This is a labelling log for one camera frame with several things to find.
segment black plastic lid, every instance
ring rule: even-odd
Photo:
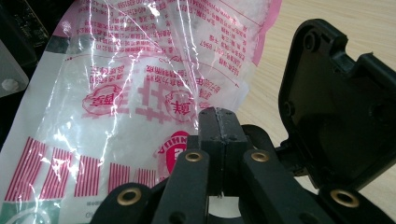
[[[326,21],[303,23],[279,92],[288,142],[317,187],[361,189],[396,162],[396,73],[373,54],[354,62],[346,44]]]

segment light wood surface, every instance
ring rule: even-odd
[[[277,95],[291,40],[303,21],[316,18],[328,21],[348,36],[346,52],[352,59],[373,52],[396,70],[396,0],[284,0],[275,25],[267,33],[250,92],[237,111],[241,123],[264,128],[275,146],[288,138],[278,113]],[[299,178],[299,182],[313,190],[307,178]],[[396,166],[361,193],[396,220]]]

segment transparent plastic bag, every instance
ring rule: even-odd
[[[0,156],[0,222],[87,223],[115,187],[168,177],[199,111],[242,103],[279,6],[76,1],[40,61],[56,77],[39,66],[29,87],[52,77],[47,106],[29,131],[14,125]],[[16,119],[33,119],[29,88]]]

